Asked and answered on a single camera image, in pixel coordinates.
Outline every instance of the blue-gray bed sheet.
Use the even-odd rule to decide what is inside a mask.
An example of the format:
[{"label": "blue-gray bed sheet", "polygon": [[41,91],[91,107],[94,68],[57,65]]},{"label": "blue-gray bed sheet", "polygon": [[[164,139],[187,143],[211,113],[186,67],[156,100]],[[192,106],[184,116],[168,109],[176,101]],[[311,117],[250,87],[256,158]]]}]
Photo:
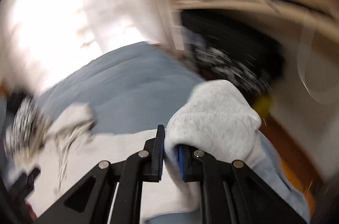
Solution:
[{"label": "blue-gray bed sheet", "polygon": [[[140,42],[93,60],[37,101],[53,118],[72,103],[89,103],[96,119],[93,133],[132,134],[166,125],[202,81],[166,53]],[[275,149],[260,136],[267,156],[254,171],[308,221],[304,196],[286,180]],[[199,211],[148,220],[149,224],[200,222]]]}]

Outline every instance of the curtain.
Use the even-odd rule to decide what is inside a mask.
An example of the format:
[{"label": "curtain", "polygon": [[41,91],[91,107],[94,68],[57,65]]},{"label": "curtain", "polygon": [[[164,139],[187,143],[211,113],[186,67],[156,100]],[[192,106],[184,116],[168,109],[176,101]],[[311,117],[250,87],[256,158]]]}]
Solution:
[{"label": "curtain", "polygon": [[171,45],[168,0],[2,0],[0,13],[16,84],[35,94],[119,47]]}]

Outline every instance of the metal screw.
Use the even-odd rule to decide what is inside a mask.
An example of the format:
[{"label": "metal screw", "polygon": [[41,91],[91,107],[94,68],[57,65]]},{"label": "metal screw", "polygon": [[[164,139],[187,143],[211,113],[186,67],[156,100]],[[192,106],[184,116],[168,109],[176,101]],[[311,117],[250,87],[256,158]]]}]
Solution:
[{"label": "metal screw", "polygon": [[194,154],[195,157],[203,157],[205,153],[202,150],[198,149],[198,150],[194,151],[193,154]]},{"label": "metal screw", "polygon": [[142,151],[139,151],[138,155],[141,158],[144,158],[144,157],[147,157],[149,155],[149,152],[147,150],[142,150]]},{"label": "metal screw", "polygon": [[235,166],[236,168],[242,168],[244,166],[244,163],[240,160],[235,160],[233,162],[233,166]]},{"label": "metal screw", "polygon": [[107,162],[107,161],[101,161],[101,162],[99,163],[99,168],[101,168],[101,169],[108,168],[109,165],[110,165],[109,162]]}]

